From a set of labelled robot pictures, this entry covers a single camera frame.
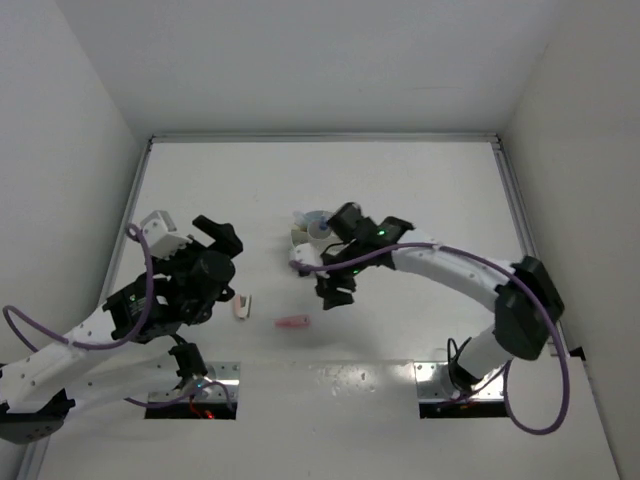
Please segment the blue highlighter marker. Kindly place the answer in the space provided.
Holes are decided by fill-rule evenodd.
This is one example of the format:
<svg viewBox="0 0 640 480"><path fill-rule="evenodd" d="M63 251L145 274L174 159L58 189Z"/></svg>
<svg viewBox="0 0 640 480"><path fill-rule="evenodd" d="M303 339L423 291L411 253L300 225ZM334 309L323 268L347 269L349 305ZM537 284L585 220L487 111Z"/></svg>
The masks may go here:
<svg viewBox="0 0 640 480"><path fill-rule="evenodd" d="M315 217L310 212L294 211L293 219L298 228L306 229L315 220Z"/></svg>

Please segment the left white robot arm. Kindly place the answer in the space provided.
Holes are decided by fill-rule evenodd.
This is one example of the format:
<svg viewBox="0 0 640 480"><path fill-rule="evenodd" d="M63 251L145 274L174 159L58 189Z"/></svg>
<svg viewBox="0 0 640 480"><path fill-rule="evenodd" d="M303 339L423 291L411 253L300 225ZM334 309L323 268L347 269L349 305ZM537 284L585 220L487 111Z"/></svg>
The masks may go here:
<svg viewBox="0 0 640 480"><path fill-rule="evenodd" d="M203 245L177 230L169 214L155 210L126 236L143 251L145 271L111 294L64 335L49 331L16 307L2 313L23 320L49 337L22 360L1 367L1 437L16 445L47 438L68 414L102 403L164 391L144 408L162 409L185 399L206 398L219 388L227 406L228 387L207 369L198 346L178 336L183 326L207 322L213 308L230 301L233 260L243 243L229 223L204 215L193 226L211 238Z"/></svg>

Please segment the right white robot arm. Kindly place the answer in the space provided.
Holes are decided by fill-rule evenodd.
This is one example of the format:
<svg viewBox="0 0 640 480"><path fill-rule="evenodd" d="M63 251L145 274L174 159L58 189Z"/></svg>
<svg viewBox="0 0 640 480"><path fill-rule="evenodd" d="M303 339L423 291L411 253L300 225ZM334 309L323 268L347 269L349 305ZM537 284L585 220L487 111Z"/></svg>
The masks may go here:
<svg viewBox="0 0 640 480"><path fill-rule="evenodd" d="M452 388L468 394L506 362L537 359L565 307L544 264L531 256L509 263L469 258L411 223L389 216L381 223L344 204L328 220L336 245L318 252L300 247L297 261L311 266L326 310L353 303L355 277L368 267L415 274L466 295L493 313L492 325L465 340L447 361Z"/></svg>

